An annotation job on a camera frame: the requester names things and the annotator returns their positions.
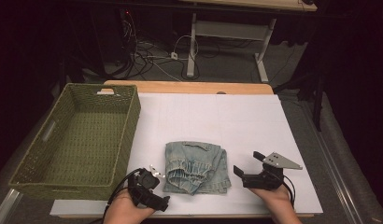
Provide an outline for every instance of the black cable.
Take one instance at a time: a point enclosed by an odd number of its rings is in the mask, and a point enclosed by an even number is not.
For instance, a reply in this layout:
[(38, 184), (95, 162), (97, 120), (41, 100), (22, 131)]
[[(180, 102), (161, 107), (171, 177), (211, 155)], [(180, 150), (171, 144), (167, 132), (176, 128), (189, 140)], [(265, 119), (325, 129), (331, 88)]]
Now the black cable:
[(163, 63), (180, 63), (182, 64), (182, 69), (180, 71), (180, 76), (182, 77), (182, 74), (183, 74), (183, 70), (185, 68), (185, 64), (182, 62), (182, 61), (179, 61), (179, 60), (170, 60), (170, 61), (165, 61), (165, 62), (161, 62), (161, 63), (157, 63), (157, 64), (163, 64)]
[[(95, 20), (92, 16), (92, 13), (91, 13), (91, 9), (89, 8), (89, 15), (90, 15), (90, 20), (92, 22), (92, 28), (93, 28), (93, 32), (95, 34), (95, 40), (98, 40), (98, 32), (96, 30), (96, 26), (95, 26)], [(101, 63), (104, 63), (104, 60), (102, 58), (102, 52), (101, 50), (99, 49), (99, 55), (100, 55), (100, 60), (101, 60)], [(113, 73), (110, 73), (108, 74), (106, 71), (105, 71), (105, 66), (104, 66), (104, 71), (102, 71), (103, 74), (100, 74), (98, 72), (98, 75), (105, 78), (105, 79), (118, 79), (118, 78), (115, 78), (113, 77), (114, 75), (118, 75), (118, 74), (121, 74), (122, 72), (126, 71), (126, 67), (128, 67), (128, 63), (125, 63), (124, 66), (122, 66), (119, 70), (117, 71), (114, 71)]]
[(159, 45), (156, 45), (155, 42), (154, 42), (154, 39), (148, 39), (146, 38), (145, 40), (142, 40), (140, 41), (140, 44), (141, 45), (151, 45), (151, 47), (149, 47), (148, 49), (153, 49), (153, 48), (156, 48), (156, 49), (159, 49), (160, 51), (163, 51), (165, 52), (166, 55), (169, 55), (168, 51), (163, 49), (162, 47), (160, 47)]
[(79, 41), (79, 39), (78, 39), (78, 35), (77, 35), (77, 33), (76, 33), (75, 25), (73, 24), (72, 19), (70, 18), (69, 12), (68, 12), (68, 10), (66, 9), (66, 7), (64, 8), (64, 10), (65, 10), (66, 17), (67, 17), (67, 19), (68, 19), (68, 21), (69, 21), (69, 23), (70, 23), (70, 27), (71, 27), (71, 29), (72, 29), (72, 33), (73, 33), (73, 35), (74, 35), (74, 37), (75, 37), (75, 39), (76, 39), (76, 42), (78, 43), (78, 49), (79, 49), (80, 52), (83, 54), (84, 58), (89, 62), (89, 64), (92, 64), (92, 61), (89, 59), (89, 57), (87, 57), (86, 52), (84, 52), (83, 48), (81, 47), (80, 41)]
[[(217, 39), (218, 42), (220, 42), (223, 46), (226, 46), (227, 48), (222, 47), (223, 49), (244, 49), (247, 46), (249, 46), (251, 43), (256, 42), (256, 40), (240, 40), (240, 39), (226, 39), (226, 38), (217, 38), (217, 37), (211, 37), (208, 39)], [(231, 45), (226, 42), (241, 42), (237, 45)]]
[(137, 44), (138, 44), (138, 40), (136, 38), (136, 28), (135, 28), (135, 23), (134, 23), (134, 19), (133, 19), (133, 16), (131, 15), (131, 11), (127, 10), (127, 12), (125, 13), (126, 15), (128, 15), (128, 17), (131, 19), (131, 33), (130, 35), (133, 36), (133, 30), (134, 30), (134, 38), (135, 38), (135, 52), (137, 51), (138, 47), (137, 47)]
[[(142, 35), (143, 37), (146, 38), (146, 40), (149, 40), (152, 42), (152, 45), (153, 47), (156, 47), (164, 52), (166, 52), (168, 54), (168, 51), (166, 49), (171, 49), (172, 46), (171, 44), (167, 43), (166, 41), (162, 40), (162, 39), (159, 39), (159, 38), (156, 38), (154, 35), (148, 33), (147, 31), (143, 30), (143, 29), (140, 29), (139, 30), (139, 33), (143, 33), (145, 35)], [(159, 42), (162, 44), (162, 46), (158, 46), (158, 45), (155, 45), (155, 41)]]
[(293, 197), (293, 193), (291, 192), (291, 189), (290, 187), (285, 183), (285, 182), (282, 182), (282, 184), (285, 186), (285, 188), (288, 190), (288, 192), (290, 193), (290, 197), (291, 197), (291, 206), (294, 207), (294, 197)]
[[(144, 60), (145, 64), (144, 64), (144, 66), (142, 67), (141, 70), (137, 69), (136, 66), (134, 66), (134, 68), (137, 71), (137, 73), (129, 75), (127, 78), (141, 76), (143, 79), (145, 79), (142, 75), (147, 73), (148, 71), (150, 71), (150, 69), (153, 67), (154, 64), (152, 62), (149, 62), (149, 60), (146, 60), (139, 52), (137, 52), (136, 54), (138, 54), (139, 57), (142, 58), (142, 60)], [(148, 64), (150, 64), (150, 67), (147, 70), (144, 71), (144, 69), (146, 68), (146, 66), (148, 66)]]
[(199, 55), (200, 55), (201, 57), (203, 57), (203, 58), (208, 58), (208, 59), (217, 57), (217, 56), (220, 54), (220, 46), (219, 46), (219, 44), (218, 44), (217, 42), (211, 40), (210, 38), (203, 38), (203, 39), (201, 39), (201, 40), (198, 41), (198, 42), (200, 43), (200, 48), (201, 48), (202, 46), (205, 46), (204, 44), (202, 44), (202, 42), (204, 43), (204, 40), (205, 40), (205, 41), (209, 40), (212, 44), (214, 44), (214, 45), (216, 46), (217, 52), (216, 52), (215, 54), (213, 54), (212, 56), (205, 56), (204, 53), (201, 53), (201, 51), (200, 51), (200, 54), (199, 54)]
[[(143, 58), (142, 55), (141, 55), (139, 52), (137, 52), (136, 54), (138, 54), (141, 58)], [(130, 77), (136, 77), (136, 76), (140, 75), (139, 70), (136, 68), (136, 64), (138, 64), (138, 63), (137, 63), (136, 60), (135, 60), (135, 56), (134, 56), (134, 57), (131, 57), (131, 61), (133, 62), (133, 66), (131, 66), (131, 68), (128, 70), (128, 72), (125, 74), (125, 76), (122, 78), (122, 79), (124, 79), (124, 80), (126, 80), (126, 79), (128, 79), (128, 78), (130, 78)], [(130, 74), (131, 74), (131, 71), (133, 70), (133, 68), (135, 68), (135, 70), (138, 71), (138, 72), (137, 72), (136, 74), (130, 75)]]
[(285, 175), (284, 175), (284, 177), (287, 178), (290, 181), (291, 186), (293, 188), (293, 204), (292, 205), (294, 205), (294, 201), (296, 200), (296, 189), (295, 189), (293, 183), (291, 182), (291, 180), (287, 176), (285, 176)]
[(113, 200), (115, 199), (116, 195), (120, 192), (120, 190), (121, 190), (121, 186), (124, 185), (124, 182), (125, 182), (131, 175), (134, 175), (134, 174), (136, 174), (136, 173), (138, 173), (138, 172), (141, 172), (141, 171), (143, 171), (143, 169), (141, 169), (141, 168), (132, 171), (130, 174), (128, 174), (126, 177), (124, 177), (124, 178), (122, 179), (122, 181), (118, 184), (118, 186), (115, 188), (115, 190), (113, 190), (112, 194), (110, 195), (109, 200), (107, 200), (107, 204), (106, 204), (105, 212), (104, 212), (104, 215), (102, 216), (102, 221), (103, 221), (103, 222), (104, 222), (104, 220), (105, 220), (105, 215), (106, 215), (107, 209), (108, 209), (109, 206), (113, 203)]
[(291, 56), (293, 55), (294, 53), (294, 50), (296, 49), (296, 45), (293, 46), (293, 50), (290, 54), (290, 56), (288, 56), (288, 59), (287, 61), (285, 62), (285, 64), (276, 72), (276, 74), (270, 79), (270, 81), (268, 82), (269, 84), (276, 78), (276, 76), (282, 71), (282, 69), (284, 69), (287, 65), (288, 65), (288, 62), (291, 58)]
[(152, 48), (154, 48), (153, 46), (152, 47), (150, 47), (150, 48), (145, 48), (145, 47), (142, 47), (142, 46), (138, 46), (138, 49), (142, 49), (142, 50), (144, 50), (145, 52), (149, 52), (149, 50), (150, 49), (152, 49)]
[(141, 45), (149, 45), (148, 48), (145, 48), (145, 47), (141, 47), (141, 46), (138, 46), (139, 49), (145, 49), (145, 50), (149, 50), (149, 49), (153, 49), (155, 47), (154, 45), (154, 42), (151, 41), (152, 43), (149, 43), (148, 40), (140, 40), (140, 37), (139, 37), (139, 44)]

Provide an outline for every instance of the electrical outlet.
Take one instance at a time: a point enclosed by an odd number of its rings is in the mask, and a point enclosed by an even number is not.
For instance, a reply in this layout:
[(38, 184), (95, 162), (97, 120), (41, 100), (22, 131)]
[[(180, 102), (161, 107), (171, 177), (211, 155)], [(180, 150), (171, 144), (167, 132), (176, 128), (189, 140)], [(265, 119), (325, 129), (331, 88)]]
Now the electrical outlet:
[(175, 52), (171, 52), (171, 58), (177, 60), (177, 54)]

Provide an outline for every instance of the light blue denim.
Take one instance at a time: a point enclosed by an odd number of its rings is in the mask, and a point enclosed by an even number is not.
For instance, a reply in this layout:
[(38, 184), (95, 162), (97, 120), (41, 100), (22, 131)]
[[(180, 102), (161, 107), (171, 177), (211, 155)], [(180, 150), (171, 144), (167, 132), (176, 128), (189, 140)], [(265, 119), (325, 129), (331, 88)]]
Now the light blue denim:
[(227, 153), (201, 142), (171, 142), (165, 146), (164, 192), (224, 194), (231, 186)]

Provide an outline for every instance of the wooden table edge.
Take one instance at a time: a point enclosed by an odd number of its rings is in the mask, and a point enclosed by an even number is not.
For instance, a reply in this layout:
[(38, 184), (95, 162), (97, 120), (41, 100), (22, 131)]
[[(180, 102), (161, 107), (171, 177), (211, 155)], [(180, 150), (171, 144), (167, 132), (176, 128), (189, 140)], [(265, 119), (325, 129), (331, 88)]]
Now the wooden table edge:
[[(296, 214), (297, 217), (314, 217), (318, 214)], [(102, 215), (59, 215), (56, 217), (60, 218), (100, 218)], [(148, 218), (160, 219), (160, 218), (240, 218), (240, 219), (249, 219), (249, 218), (270, 218), (270, 215), (261, 214), (261, 215), (151, 215)]]
[(196, 94), (274, 94), (271, 86), (255, 83), (108, 80), (106, 85), (136, 85), (138, 92)]

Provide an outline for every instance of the table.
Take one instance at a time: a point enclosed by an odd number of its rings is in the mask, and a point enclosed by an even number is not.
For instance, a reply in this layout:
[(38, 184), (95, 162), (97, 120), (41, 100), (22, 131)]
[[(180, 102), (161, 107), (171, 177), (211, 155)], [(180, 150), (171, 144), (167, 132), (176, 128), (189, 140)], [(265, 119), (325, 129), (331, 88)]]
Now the table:
[[(170, 3), (157, 3), (155, 1), (149, 1), (149, 0), (140, 0), (140, 1), (104, 1), (104, 0), (56, 0), (60, 5), (67, 7), (67, 6), (88, 6), (88, 5), (102, 5), (102, 6), (114, 6), (114, 7), (124, 7), (124, 8), (136, 8), (136, 9), (165, 9), (165, 10), (172, 10), (176, 12), (182, 12), (182, 13), (217, 13), (221, 15), (240, 15), (240, 16), (263, 16), (265, 18), (294, 18), (300, 17), (303, 15), (303, 18), (305, 20), (311, 20), (316, 21), (317, 23), (323, 23), (326, 21), (332, 21), (332, 22), (353, 22), (355, 15), (360, 14), (364, 10), (364, 2), (361, 1), (357, 6), (354, 8), (352, 13), (327, 13), (327, 9), (331, 3), (331, 0), (322, 0), (319, 1), (319, 8), (315, 8), (317, 11), (316, 13), (308, 13), (310, 12), (309, 6), (300, 5), (300, 7), (296, 7), (295, 3), (296, 1), (291, 0), (243, 0), (246, 1), (243, 6), (236, 6), (231, 5), (229, 7), (229, 4), (223, 4), (223, 1), (230, 1), (230, 3), (239, 2), (238, 0), (216, 0), (217, 4), (185, 4), (188, 2), (185, 1), (171, 1)], [(204, 0), (190, 0), (193, 3), (201, 3)], [(251, 7), (251, 3), (259, 3), (256, 7)], [(312, 81), (314, 83), (317, 83), (317, 87), (315, 88), (309, 88), (306, 90), (305, 95), (307, 97), (311, 96), (311, 92), (315, 91), (317, 93), (317, 97), (315, 100), (314, 105), (314, 112), (313, 112), (313, 120), (314, 123), (317, 126), (317, 129), (319, 130), (319, 117), (320, 117), (320, 107), (321, 107), (321, 97), (322, 97), (322, 90), (321, 86), (323, 85), (323, 71), (325, 71), (325, 68), (327, 67), (327, 62), (330, 62), (333, 58), (333, 53), (337, 49), (339, 45), (339, 41), (343, 38), (343, 34), (339, 35), (338, 38), (328, 47), (327, 50), (323, 53), (321, 56), (322, 59), (319, 59), (319, 68), (312, 69), (314, 72), (311, 72), (311, 74), (317, 74), (317, 77), (319, 78), (312, 78), (312, 75), (306, 75), (301, 78), (298, 78), (296, 80), (290, 80), (290, 82), (284, 83), (283, 85), (278, 86), (275, 88), (275, 92), (279, 92), (282, 90), (287, 89), (289, 86), (294, 87), (295, 85), (298, 85), (302, 82), (305, 82), (307, 79), (313, 79)], [(263, 69), (263, 64), (259, 66), (260, 63), (258, 63), (258, 69)], [(107, 74), (100, 74), (99, 71), (94, 71), (95, 73), (99, 74), (100, 76), (105, 77)], [(64, 86), (64, 75), (61, 75), (63, 77), (61, 79), (61, 87)]]
[[(306, 5), (299, 0), (182, 0), (185, 2), (191, 2), (194, 4), (218, 4), (237, 7), (265, 7), (271, 9), (287, 9), (295, 11), (316, 11), (315, 5)], [(197, 20), (196, 13), (193, 13), (191, 19), (191, 45), (190, 53), (188, 56), (188, 69), (187, 77), (194, 76), (194, 64), (195, 64), (195, 37), (197, 35), (215, 36), (215, 37), (230, 37), (247, 40), (262, 41), (262, 47), (259, 53), (255, 53), (255, 61), (258, 67), (258, 73), (262, 83), (268, 83), (268, 77), (262, 61), (264, 53), (267, 51), (271, 35), (274, 31), (274, 27), (277, 19), (273, 18), (269, 24), (265, 25), (250, 25), (239, 24), (230, 22), (217, 22), (217, 21), (200, 21)]]
[[(221, 145), (228, 154), (228, 167), (236, 164), (246, 174), (257, 174), (262, 169), (262, 164), (252, 157), (254, 150), (267, 156), (274, 150), (305, 167), (281, 104), (268, 85), (149, 81), (107, 81), (106, 84), (138, 87), (142, 110), (128, 171), (149, 168), (152, 164), (163, 172), (164, 144), (181, 139)], [(285, 170), (284, 173), (298, 191), (295, 204), (298, 215), (322, 213), (307, 170)], [(250, 197), (232, 168), (229, 168), (229, 177), (232, 186), (226, 195), (169, 194), (168, 209), (152, 217), (268, 217), (262, 201)], [(168, 195), (161, 191), (163, 183), (161, 180), (154, 190), (162, 197)], [(104, 201), (57, 200), (50, 214), (100, 217), (105, 205)]]

